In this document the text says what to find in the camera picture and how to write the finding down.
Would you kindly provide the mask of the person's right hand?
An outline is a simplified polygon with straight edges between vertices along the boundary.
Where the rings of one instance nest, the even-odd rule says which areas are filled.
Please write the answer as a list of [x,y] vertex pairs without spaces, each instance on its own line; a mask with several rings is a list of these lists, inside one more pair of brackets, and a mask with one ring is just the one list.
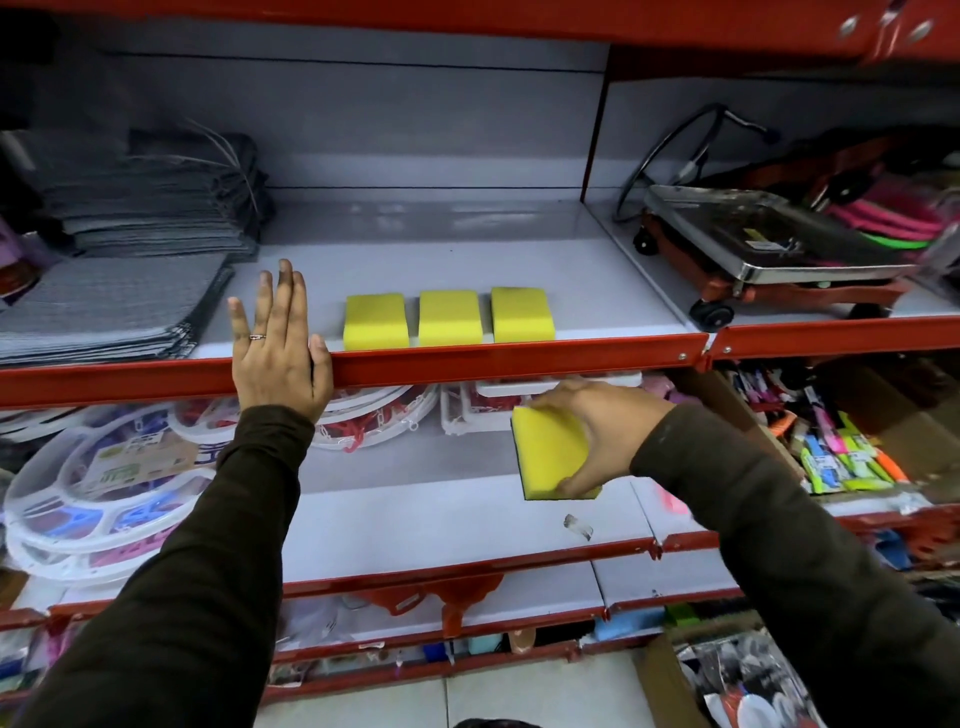
[[575,415],[586,429],[588,456],[600,456],[627,477],[641,445],[674,404],[642,389],[570,378],[529,400],[536,409],[560,409]]

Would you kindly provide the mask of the person's left hand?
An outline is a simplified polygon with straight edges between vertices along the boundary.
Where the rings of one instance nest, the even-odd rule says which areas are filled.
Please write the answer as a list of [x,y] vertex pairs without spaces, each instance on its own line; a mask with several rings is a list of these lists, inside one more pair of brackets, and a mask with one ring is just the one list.
[[232,355],[233,383],[242,411],[287,407],[315,426],[330,399],[311,398],[308,344],[314,333],[309,330],[306,282],[302,273],[294,269],[287,335],[272,338],[272,305],[278,282],[279,272],[277,276],[267,271],[259,274],[253,320],[248,321],[251,344],[246,354]]

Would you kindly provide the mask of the yellow sponge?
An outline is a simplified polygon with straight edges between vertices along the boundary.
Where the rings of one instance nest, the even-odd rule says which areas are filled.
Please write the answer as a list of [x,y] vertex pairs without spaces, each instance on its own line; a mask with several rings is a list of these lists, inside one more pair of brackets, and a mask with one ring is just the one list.
[[478,293],[472,290],[428,290],[418,297],[418,345],[474,346],[483,343]]
[[348,352],[409,348],[410,333],[402,293],[348,296],[342,346]]
[[493,341],[496,344],[556,339],[546,291],[536,287],[494,287],[490,291]]
[[590,443],[582,421],[567,410],[516,407],[510,417],[526,502],[571,500],[558,488],[586,463]]

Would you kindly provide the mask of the person's right forearm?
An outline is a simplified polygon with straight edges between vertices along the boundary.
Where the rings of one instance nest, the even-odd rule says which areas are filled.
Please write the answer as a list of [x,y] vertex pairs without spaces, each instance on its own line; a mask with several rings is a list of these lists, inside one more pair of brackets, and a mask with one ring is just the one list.
[[681,405],[630,471],[717,533],[828,728],[960,728],[960,627],[813,502],[781,458]]

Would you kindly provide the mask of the person's left forearm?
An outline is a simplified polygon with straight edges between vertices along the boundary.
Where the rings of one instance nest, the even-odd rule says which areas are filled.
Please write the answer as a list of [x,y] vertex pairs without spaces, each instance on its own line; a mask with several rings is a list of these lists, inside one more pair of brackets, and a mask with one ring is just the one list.
[[13,728],[253,728],[314,425],[247,409],[217,473],[33,689]]

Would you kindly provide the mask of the stack of small round trays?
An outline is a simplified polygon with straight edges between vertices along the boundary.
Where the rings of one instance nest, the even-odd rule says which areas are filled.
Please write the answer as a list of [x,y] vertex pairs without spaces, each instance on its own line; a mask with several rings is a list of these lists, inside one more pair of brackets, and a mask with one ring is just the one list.
[[[318,419],[311,447],[353,454],[415,431],[439,396],[436,384],[337,390]],[[181,438],[209,446],[230,441],[238,421],[235,396],[177,401],[167,418]]]

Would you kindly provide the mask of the stack of light grey cloths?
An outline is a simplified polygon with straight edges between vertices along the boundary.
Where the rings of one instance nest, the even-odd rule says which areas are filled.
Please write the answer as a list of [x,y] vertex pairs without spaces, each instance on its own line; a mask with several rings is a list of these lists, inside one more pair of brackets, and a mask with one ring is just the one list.
[[187,358],[233,276],[221,252],[61,262],[0,310],[0,369]]

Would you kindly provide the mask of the red metal shelving unit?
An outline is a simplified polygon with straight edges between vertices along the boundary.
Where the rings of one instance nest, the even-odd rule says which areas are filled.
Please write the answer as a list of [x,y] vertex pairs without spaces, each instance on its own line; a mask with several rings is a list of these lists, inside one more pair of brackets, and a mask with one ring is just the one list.
[[[387,16],[403,12],[400,0],[350,0],[345,9],[371,11],[370,20],[358,15],[322,15],[336,6],[321,6],[326,0],[0,0],[0,12],[15,12],[46,17],[50,14],[94,14],[129,20],[186,15],[187,18],[290,21],[307,27],[358,28],[385,31],[430,31],[440,33],[487,32],[493,37],[522,40],[593,41],[585,28],[548,28],[518,25],[533,22],[531,15],[520,15],[499,25],[456,12],[462,6],[448,6],[451,0],[410,0],[410,16]],[[899,14],[877,18],[887,23],[886,30],[871,30],[856,57],[867,66],[892,58],[911,63],[960,66],[960,0],[894,0]],[[658,63],[656,71],[666,74],[665,63],[685,52],[699,64],[716,57],[730,67],[744,64],[750,56],[766,54],[768,67],[788,61],[810,61],[814,55],[784,45],[773,52],[768,48],[739,48],[714,44],[715,36],[697,39],[694,45],[678,41],[674,46],[653,44],[654,36],[633,38],[615,36],[614,62],[609,67],[619,81],[635,81],[640,62],[650,57]],[[748,326],[748,339],[756,340],[743,358],[840,357],[888,351],[919,351],[960,348],[960,314],[954,323],[935,323],[930,317],[919,319],[919,330],[909,324],[880,319],[835,323],[771,323]],[[705,343],[702,334],[657,334],[600,339],[575,339],[562,342],[484,344],[469,346],[408,347],[334,354],[335,383],[342,386],[386,386],[394,383],[445,383],[479,379],[492,375],[518,379],[533,375],[559,375],[576,372],[630,368],[668,368],[679,365],[708,370],[715,355],[703,346],[698,353],[693,344]],[[195,363],[186,359],[141,362],[90,363],[0,369],[0,407],[37,409],[84,406],[132,401],[200,398],[230,393],[227,359],[220,356]]]

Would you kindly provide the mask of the blue plastic item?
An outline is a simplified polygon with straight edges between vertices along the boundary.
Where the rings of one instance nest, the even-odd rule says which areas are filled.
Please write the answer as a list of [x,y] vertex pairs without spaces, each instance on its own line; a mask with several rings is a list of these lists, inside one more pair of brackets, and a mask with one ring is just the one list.
[[663,630],[665,621],[666,607],[663,605],[611,612],[607,618],[597,617],[594,620],[592,639],[596,643],[602,643],[659,633]]

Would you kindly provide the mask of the stack of dark grey cloths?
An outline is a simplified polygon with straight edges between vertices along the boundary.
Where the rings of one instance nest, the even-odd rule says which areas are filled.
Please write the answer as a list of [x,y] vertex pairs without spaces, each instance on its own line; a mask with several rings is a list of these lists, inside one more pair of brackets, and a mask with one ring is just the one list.
[[276,215],[258,146],[207,127],[11,132],[8,156],[78,249],[96,257],[223,253],[249,261]]

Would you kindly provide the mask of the red plastic hanger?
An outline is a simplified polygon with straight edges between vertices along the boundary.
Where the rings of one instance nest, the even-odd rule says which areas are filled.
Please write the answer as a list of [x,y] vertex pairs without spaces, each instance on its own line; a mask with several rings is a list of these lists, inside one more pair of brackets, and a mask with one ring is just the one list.
[[381,587],[350,592],[349,596],[385,609],[399,617],[419,607],[427,598],[441,602],[442,637],[458,638],[466,613],[501,585],[504,573],[457,577],[408,586]]

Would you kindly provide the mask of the stack of large round trays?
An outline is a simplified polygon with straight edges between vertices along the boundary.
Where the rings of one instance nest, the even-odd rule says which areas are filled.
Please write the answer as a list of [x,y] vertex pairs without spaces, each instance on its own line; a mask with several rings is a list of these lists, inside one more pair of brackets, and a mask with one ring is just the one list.
[[6,490],[15,568],[69,587],[116,583],[156,555],[215,478],[226,442],[182,435],[174,404],[95,408]]

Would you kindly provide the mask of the pink packaged item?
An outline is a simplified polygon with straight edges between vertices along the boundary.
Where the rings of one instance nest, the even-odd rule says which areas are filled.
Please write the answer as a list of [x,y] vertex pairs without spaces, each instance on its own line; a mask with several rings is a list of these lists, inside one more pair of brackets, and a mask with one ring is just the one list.
[[14,305],[42,278],[42,268],[31,261],[19,236],[0,216],[0,310]]

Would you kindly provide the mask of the pile of colourful pen packets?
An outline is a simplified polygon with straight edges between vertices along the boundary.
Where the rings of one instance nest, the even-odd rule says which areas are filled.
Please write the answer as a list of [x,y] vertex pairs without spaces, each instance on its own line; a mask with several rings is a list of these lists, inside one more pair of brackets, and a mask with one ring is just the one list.
[[812,366],[797,359],[732,361],[717,373],[798,469],[810,496],[875,494],[912,485],[880,441],[837,404]]

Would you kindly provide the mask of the cardboard box of utensils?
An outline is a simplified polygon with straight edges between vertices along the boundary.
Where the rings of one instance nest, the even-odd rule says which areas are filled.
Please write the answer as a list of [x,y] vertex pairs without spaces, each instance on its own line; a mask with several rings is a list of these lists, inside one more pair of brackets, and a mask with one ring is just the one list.
[[827,728],[754,612],[668,628],[634,667],[654,728]]

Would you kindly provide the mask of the red metal platform trolley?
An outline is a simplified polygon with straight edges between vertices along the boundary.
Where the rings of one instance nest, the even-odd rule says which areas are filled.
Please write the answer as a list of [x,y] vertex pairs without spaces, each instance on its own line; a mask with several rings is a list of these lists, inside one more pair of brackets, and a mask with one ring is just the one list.
[[[674,184],[656,184],[647,169],[687,128],[709,118],[706,133]],[[919,270],[916,254],[882,245],[826,214],[766,191],[695,186],[711,146],[730,122],[779,139],[764,127],[709,103],[666,133],[623,183],[612,220],[639,220],[633,246],[661,256],[697,292],[688,318],[716,334],[735,319],[735,304],[825,310],[851,306],[849,318],[882,318]]]

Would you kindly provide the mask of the brown cardboard box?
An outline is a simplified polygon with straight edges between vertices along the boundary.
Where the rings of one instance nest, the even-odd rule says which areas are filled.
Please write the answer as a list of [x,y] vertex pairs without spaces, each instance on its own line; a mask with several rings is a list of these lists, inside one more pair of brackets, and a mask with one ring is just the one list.
[[[894,513],[938,521],[941,516],[933,516],[938,508],[944,519],[960,517],[960,380],[943,373],[929,357],[914,355],[840,357],[813,368],[837,405],[858,428],[879,441],[912,485],[811,498],[836,516],[862,518],[885,528],[898,520]],[[798,468],[752,419],[717,370],[666,370],[671,385],[661,393],[711,410],[784,463],[801,483]]]

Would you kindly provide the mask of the pile of pink green items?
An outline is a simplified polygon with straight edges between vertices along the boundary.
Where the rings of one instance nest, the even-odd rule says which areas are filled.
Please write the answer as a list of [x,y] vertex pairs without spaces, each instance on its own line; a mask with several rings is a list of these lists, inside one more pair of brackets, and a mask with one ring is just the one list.
[[817,209],[879,245],[923,250],[960,225],[960,187],[850,172],[825,186]]

